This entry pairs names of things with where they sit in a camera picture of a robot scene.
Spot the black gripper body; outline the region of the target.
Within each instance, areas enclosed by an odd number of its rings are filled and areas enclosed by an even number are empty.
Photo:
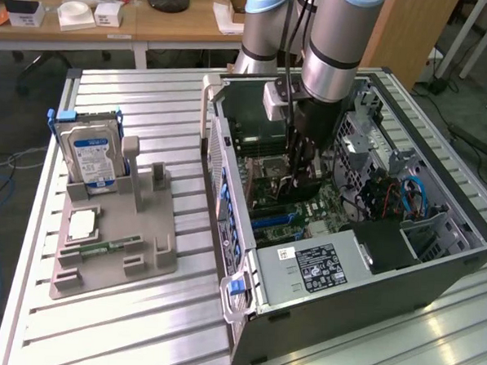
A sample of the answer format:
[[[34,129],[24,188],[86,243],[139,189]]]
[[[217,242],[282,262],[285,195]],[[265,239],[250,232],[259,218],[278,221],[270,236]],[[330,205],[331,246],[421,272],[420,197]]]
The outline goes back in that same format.
[[[294,128],[317,148],[325,148],[333,136],[342,107],[342,101],[324,103],[314,99],[300,100],[294,111]]]

